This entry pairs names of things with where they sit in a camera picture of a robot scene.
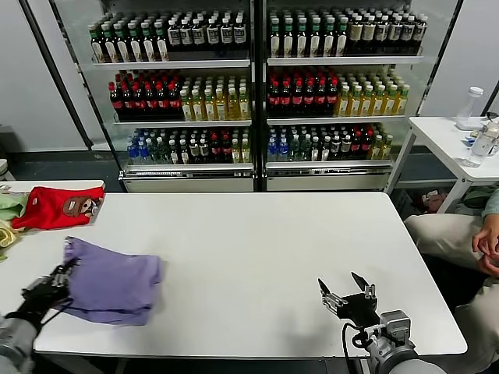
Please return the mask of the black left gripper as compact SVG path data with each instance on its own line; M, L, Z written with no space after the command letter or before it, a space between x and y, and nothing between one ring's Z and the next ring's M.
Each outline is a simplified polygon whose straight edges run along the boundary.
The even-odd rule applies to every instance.
M69 289L72 277L80 268L78 259L58 265L50 276L36 280L23 289L23 303L6 319L22 319L31 324L41 324L50 309L66 301L66 288Z

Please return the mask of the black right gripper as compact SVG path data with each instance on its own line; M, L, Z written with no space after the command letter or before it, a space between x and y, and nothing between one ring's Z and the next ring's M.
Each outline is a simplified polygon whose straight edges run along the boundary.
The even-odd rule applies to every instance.
M327 285L318 278L323 306L329 311L336 311L339 319L352 321L358 327L371 327L380 322L377 309L375 284L369 283L357 273L351 272L352 278L360 289L360 293L340 297L331 292Z

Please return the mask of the person right hand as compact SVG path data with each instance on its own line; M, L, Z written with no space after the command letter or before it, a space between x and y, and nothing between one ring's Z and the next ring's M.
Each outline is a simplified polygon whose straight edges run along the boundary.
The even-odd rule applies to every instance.
M498 251L498 226L485 224L472 238L472 250L481 252L490 258L497 258Z

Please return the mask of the person left hand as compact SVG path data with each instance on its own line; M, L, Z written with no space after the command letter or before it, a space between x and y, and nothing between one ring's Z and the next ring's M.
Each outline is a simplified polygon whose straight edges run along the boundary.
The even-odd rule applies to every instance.
M498 265L487 255L483 255L478 261L479 269L491 277L499 277Z

